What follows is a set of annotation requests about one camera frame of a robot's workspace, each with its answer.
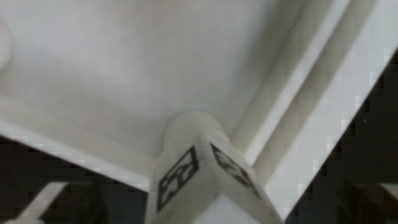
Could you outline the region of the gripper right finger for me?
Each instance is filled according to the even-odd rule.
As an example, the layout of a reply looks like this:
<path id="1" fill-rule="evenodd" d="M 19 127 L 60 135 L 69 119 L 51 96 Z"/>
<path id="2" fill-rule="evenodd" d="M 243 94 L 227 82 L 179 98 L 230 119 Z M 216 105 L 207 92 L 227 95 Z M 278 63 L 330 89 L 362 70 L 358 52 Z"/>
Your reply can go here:
<path id="1" fill-rule="evenodd" d="M 398 183 L 342 182 L 335 224 L 398 224 Z"/>

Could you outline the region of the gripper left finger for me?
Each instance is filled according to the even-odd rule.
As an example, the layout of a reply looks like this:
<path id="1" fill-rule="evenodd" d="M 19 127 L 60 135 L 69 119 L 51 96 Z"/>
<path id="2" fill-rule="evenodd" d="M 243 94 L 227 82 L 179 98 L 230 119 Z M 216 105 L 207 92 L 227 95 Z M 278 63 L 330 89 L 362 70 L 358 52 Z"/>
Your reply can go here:
<path id="1" fill-rule="evenodd" d="M 49 182 L 7 224 L 110 224 L 95 182 Z"/>

